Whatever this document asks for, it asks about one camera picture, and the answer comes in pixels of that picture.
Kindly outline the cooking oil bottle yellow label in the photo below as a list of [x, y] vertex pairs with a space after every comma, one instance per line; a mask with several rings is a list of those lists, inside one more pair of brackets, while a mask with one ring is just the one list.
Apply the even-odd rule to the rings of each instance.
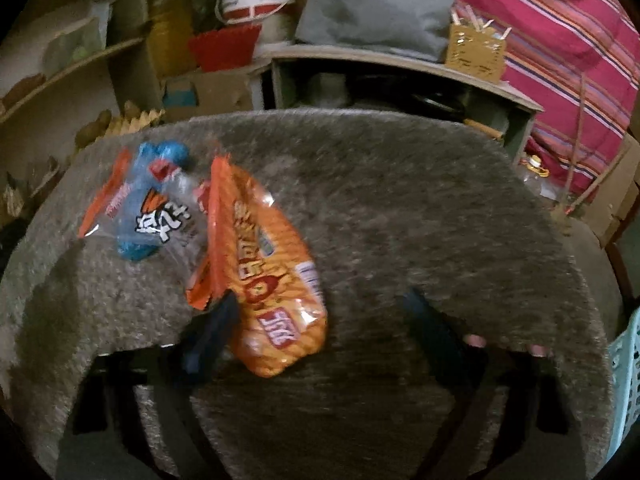
[[556, 202], [560, 197], [560, 188], [550, 179], [549, 170], [537, 155], [525, 155], [516, 167], [518, 178], [530, 192], [538, 197]]

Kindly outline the cardboard box under bowl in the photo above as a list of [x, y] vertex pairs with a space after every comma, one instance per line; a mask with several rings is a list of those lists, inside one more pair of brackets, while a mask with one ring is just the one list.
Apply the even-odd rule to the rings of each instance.
[[267, 72], [267, 65], [250, 65], [167, 79], [163, 94], [165, 122], [263, 110], [262, 75]]

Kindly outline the large yellow oil jug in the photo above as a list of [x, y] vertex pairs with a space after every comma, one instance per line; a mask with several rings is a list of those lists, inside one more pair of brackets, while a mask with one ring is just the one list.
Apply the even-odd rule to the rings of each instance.
[[151, 28], [150, 55], [159, 80], [189, 73], [196, 63], [189, 49], [193, 37], [190, 0], [146, 0]]

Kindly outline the grey shaggy table mat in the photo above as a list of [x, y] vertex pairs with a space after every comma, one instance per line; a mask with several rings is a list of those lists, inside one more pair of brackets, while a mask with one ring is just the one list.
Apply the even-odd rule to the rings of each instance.
[[[82, 151], [1, 280], [1, 474], [59, 479], [78, 388], [100, 354], [174, 344], [193, 318], [178, 271], [129, 263], [77, 231], [121, 150], [177, 140], [206, 174], [217, 153], [255, 177], [310, 248], [322, 350], [273, 378], [223, 360], [190, 397], [227, 479], [416, 479], [454, 398], [408, 334], [413, 288], [491, 346], [555, 362], [594, 477], [608, 449], [606, 340], [548, 214], [495, 142], [462, 125], [375, 112], [200, 118]], [[136, 389], [155, 461], [178, 479], [154, 393]]]

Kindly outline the yellow egg carton tray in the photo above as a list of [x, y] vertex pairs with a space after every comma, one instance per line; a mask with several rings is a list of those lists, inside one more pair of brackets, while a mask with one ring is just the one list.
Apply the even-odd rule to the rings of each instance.
[[104, 136], [124, 136], [125, 134], [156, 127], [163, 122], [164, 116], [164, 110], [150, 110], [149, 112], [142, 112], [139, 117], [130, 119], [120, 116], [114, 117], [108, 124]]

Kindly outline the red striped hanging cloth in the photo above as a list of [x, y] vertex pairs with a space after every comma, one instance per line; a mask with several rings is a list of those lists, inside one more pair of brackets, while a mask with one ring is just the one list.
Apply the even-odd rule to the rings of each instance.
[[570, 192], [617, 155], [639, 92], [639, 34], [617, 0], [456, 0], [506, 37], [501, 81], [544, 110], [528, 150]]

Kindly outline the grey fabric cover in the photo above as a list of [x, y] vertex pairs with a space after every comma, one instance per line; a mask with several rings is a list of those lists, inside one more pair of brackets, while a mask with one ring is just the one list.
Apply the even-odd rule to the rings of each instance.
[[456, 0], [307, 0], [303, 44], [366, 49], [441, 63]]

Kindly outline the light blue plastic basket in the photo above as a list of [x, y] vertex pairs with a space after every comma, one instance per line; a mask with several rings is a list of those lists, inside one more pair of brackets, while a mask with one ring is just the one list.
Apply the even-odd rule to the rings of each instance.
[[640, 311], [631, 315], [626, 330], [608, 346], [613, 382], [614, 417], [608, 447], [610, 460], [639, 419]]

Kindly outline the orange snack bag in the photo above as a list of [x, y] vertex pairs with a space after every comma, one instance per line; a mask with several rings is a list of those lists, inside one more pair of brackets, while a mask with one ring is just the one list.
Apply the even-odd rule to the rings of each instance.
[[270, 378], [326, 340], [328, 312], [319, 275], [299, 232], [272, 195], [246, 170], [218, 155], [210, 179], [196, 189], [204, 207], [207, 250], [186, 300], [198, 310], [230, 290], [240, 327], [234, 355], [255, 375]]

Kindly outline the clear orange-edged snack wrapper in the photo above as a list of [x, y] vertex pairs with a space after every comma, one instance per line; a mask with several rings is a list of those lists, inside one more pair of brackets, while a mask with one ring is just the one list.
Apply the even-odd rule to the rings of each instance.
[[177, 141], [126, 148], [114, 162], [78, 236], [111, 237], [130, 261], [162, 252], [178, 269], [192, 274], [206, 256], [209, 182], [188, 173], [191, 154]]

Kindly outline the wooden corner shelf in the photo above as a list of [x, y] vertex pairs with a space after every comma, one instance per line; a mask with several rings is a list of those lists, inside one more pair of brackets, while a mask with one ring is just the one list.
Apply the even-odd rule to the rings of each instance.
[[127, 102], [160, 107], [146, 0], [1, 0], [1, 167], [73, 153], [76, 133]]

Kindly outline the wooden chopstick holder box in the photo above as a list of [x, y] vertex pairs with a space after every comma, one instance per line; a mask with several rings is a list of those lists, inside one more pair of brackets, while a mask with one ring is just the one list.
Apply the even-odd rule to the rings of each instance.
[[506, 37], [511, 31], [495, 28], [470, 6], [450, 9], [449, 44], [445, 65], [459, 73], [498, 84], [506, 70]]

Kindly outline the red plastic bowl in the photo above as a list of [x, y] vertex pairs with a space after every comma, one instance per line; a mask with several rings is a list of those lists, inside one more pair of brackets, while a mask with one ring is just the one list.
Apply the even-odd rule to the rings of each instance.
[[188, 48], [204, 73], [235, 70], [252, 64], [262, 26], [244, 24], [203, 32]]

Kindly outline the blue plastic bag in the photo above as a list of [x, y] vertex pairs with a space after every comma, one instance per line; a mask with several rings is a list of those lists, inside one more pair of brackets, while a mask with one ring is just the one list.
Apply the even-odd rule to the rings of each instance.
[[148, 258], [170, 240], [189, 217], [186, 207], [166, 195], [167, 175], [190, 162], [186, 144], [143, 142], [127, 170], [126, 196], [116, 214], [117, 250], [122, 258]]

